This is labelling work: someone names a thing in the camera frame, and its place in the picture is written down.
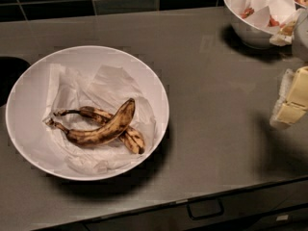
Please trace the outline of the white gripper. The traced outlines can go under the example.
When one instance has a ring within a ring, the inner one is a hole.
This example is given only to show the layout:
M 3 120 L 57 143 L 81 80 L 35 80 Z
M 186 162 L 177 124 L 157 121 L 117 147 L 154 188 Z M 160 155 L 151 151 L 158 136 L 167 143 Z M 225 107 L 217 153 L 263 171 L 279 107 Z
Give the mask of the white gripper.
M 295 57 L 308 62 L 307 10 L 300 12 L 295 24 L 292 51 Z M 287 69 L 278 94 L 269 124 L 276 129 L 287 129 L 308 112 L 308 66 L 296 71 Z

